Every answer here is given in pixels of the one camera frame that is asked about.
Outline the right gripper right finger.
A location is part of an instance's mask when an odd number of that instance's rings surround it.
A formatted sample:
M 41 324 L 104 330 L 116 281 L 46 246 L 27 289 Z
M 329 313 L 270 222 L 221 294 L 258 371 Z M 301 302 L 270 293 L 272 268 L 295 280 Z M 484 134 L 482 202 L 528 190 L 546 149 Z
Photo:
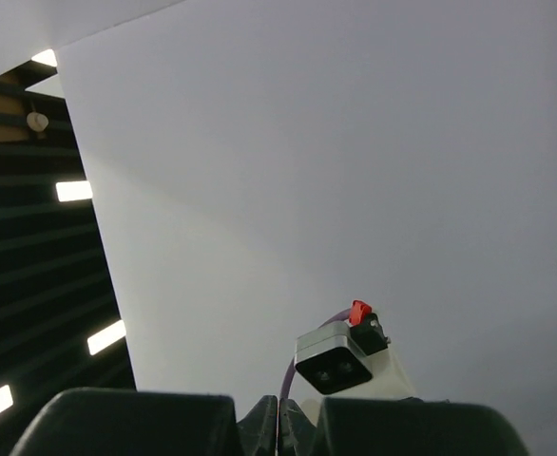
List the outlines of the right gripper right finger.
M 313 455 L 528 455 L 499 412 L 485 406 L 420 400 L 328 398 Z

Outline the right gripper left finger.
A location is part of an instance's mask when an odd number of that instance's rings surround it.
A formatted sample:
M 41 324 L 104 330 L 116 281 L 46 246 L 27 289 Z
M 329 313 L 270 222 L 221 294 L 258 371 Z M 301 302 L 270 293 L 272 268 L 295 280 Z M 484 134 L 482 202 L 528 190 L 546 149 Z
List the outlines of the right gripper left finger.
M 36 415 L 13 455 L 236 455 L 227 396 L 69 389 Z

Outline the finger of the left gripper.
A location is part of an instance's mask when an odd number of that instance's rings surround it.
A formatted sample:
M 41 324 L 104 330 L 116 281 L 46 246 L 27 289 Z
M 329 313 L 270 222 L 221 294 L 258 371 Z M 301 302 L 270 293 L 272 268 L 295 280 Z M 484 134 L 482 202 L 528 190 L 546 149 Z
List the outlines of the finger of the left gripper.
M 264 395 L 237 423 L 242 454 L 273 456 L 277 450 L 278 398 Z
M 278 405 L 278 455 L 310 455 L 317 428 L 295 400 L 280 399 Z

